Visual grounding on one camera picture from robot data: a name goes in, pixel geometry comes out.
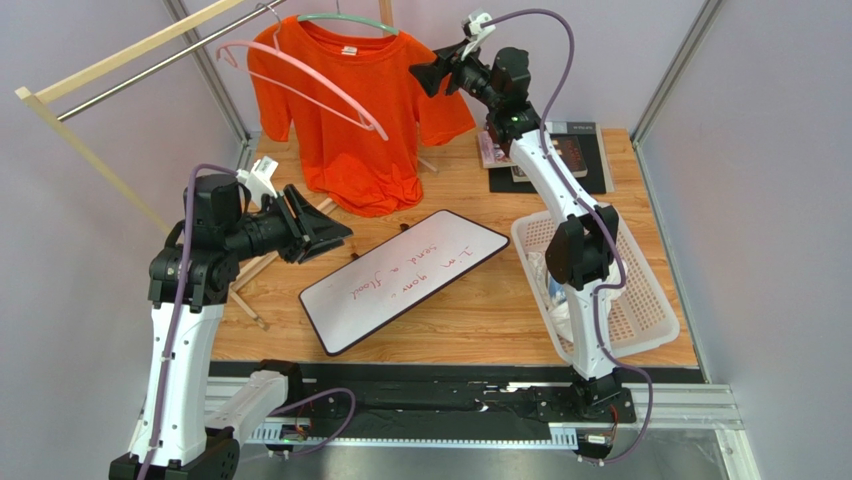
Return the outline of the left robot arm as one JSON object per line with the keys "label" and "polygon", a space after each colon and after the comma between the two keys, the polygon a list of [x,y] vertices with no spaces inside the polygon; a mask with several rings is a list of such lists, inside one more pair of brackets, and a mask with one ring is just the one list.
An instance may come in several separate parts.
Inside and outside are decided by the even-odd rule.
{"label": "left robot arm", "polygon": [[110,464],[112,479],[230,479],[242,446],[271,413],[302,405],[302,372],[263,361],[213,413],[205,410],[212,347],[243,262],[274,254],[301,264],[340,247],[351,230],[293,186],[245,171],[194,176],[185,216],[149,267],[154,330],[140,432]]}

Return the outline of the green clothes hanger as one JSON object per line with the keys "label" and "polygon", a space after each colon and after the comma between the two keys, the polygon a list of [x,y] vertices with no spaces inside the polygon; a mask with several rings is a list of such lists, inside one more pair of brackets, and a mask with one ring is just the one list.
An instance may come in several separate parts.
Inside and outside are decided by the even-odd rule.
{"label": "green clothes hanger", "polygon": [[397,36],[399,34],[399,30],[393,25],[392,1],[378,0],[377,4],[379,9],[378,20],[359,15],[345,14],[340,10],[338,3],[336,3],[336,10],[334,12],[302,14],[297,17],[297,20],[299,22],[324,20],[344,21],[378,29],[384,36]]}

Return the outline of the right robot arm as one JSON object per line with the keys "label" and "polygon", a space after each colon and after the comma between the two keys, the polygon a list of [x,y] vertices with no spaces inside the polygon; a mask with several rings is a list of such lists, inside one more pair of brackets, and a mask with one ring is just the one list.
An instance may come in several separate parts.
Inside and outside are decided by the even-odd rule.
{"label": "right robot arm", "polygon": [[572,333],[570,363],[577,375],[572,401],[581,416],[607,412],[622,390],[608,324],[626,281],[616,248],[620,217],[613,206],[584,192],[558,157],[528,99],[527,52],[506,47],[486,65],[471,42],[462,41],[408,71],[430,97],[463,90],[485,105],[491,139],[544,201],[555,227],[544,259],[550,277],[564,289]]}

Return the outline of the white printed t shirt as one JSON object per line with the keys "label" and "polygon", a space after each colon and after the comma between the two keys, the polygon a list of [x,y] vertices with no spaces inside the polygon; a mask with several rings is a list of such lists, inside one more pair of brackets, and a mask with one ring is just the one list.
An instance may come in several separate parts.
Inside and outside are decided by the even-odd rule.
{"label": "white printed t shirt", "polygon": [[[520,260],[551,340],[558,349],[571,352],[573,332],[568,308],[568,290],[556,282],[547,271],[542,251],[521,253]],[[626,290],[606,290],[603,297],[610,305],[608,326],[603,333],[609,335],[612,346],[617,342],[624,343],[634,336],[633,327],[622,309],[627,299]]]}

